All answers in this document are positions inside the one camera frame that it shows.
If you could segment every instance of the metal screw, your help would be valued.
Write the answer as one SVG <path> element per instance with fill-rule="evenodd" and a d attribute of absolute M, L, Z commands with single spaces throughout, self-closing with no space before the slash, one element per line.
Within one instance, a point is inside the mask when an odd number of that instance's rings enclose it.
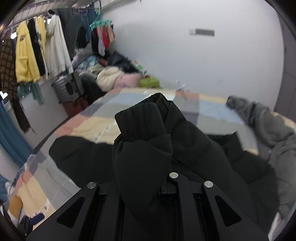
<path fill-rule="evenodd" d="M 179 175 L 178 175 L 178 173 L 176 173 L 176 172 L 171 172 L 170 173 L 170 177 L 171 178 L 177 178 Z"/>
<path fill-rule="evenodd" d="M 205 181 L 205 186 L 211 188 L 214 184 L 211 181 Z"/>
<path fill-rule="evenodd" d="M 95 182 L 90 182 L 90 183 L 87 184 L 87 187 L 88 187 L 89 189 L 93 189 L 93 188 L 96 187 L 96 183 L 95 183 Z"/>

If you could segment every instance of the mattress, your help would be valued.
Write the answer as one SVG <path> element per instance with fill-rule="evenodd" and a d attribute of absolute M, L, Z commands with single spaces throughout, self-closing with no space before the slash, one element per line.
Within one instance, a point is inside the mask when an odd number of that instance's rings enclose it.
<path fill-rule="evenodd" d="M 79 136 L 94 143 L 113 144 L 120 134 L 114 115 L 158 92 L 174 101 L 185 118 L 204 133 L 232 134 L 237 131 L 243 149 L 258 155 L 258 143 L 253 130 L 235 110 L 225 105 L 225 98 L 163 89 L 115 89 L 58 128 L 37 155 L 30 156 L 12 193 L 21 197 L 23 212 L 29 217 L 43 213 L 46 220 L 79 191 L 79 187 L 57 168 L 48 154 L 49 148 L 58 137 Z M 285 122 L 296 129 L 294 122 L 288 119 Z"/>

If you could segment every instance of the white sweater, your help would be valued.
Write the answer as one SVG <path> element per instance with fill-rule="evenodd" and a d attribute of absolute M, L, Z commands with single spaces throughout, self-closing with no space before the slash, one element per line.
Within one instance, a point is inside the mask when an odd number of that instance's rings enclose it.
<path fill-rule="evenodd" d="M 96 83 L 102 91 L 109 92 L 113 88 L 116 79 L 122 76 L 124 76 L 124 72 L 118 67 L 107 67 L 99 73 Z"/>
<path fill-rule="evenodd" d="M 63 71 L 73 73 L 72 63 L 63 34 L 61 20 L 53 15 L 49 24 L 46 24 L 46 65 L 51 77 Z"/>

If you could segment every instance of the plaid coat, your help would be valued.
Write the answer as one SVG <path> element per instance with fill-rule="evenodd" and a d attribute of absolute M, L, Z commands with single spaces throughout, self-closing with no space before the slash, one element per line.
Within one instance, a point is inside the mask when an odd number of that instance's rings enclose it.
<path fill-rule="evenodd" d="M 7 31 L 2 39 L 0 54 L 0 91 L 8 94 L 11 107 L 23 132 L 30 128 L 29 121 L 20 105 L 17 97 L 17 78 L 15 75 L 15 50 L 10 39 L 11 32 Z"/>

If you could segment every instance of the gray floor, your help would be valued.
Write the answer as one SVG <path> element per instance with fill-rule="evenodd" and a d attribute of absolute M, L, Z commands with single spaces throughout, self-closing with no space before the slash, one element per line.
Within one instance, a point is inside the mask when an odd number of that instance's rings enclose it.
<path fill-rule="evenodd" d="M 63 124 L 65 124 L 68 120 L 70 119 L 70 117 L 68 117 L 67 119 L 65 119 L 61 124 L 59 124 L 51 133 L 49 133 L 49 135 L 47 135 L 47 137 L 45 137 L 35 148 L 34 148 L 34 153 L 37 153 L 42 146 L 44 145 L 44 143 L 47 141 L 47 139 Z"/>

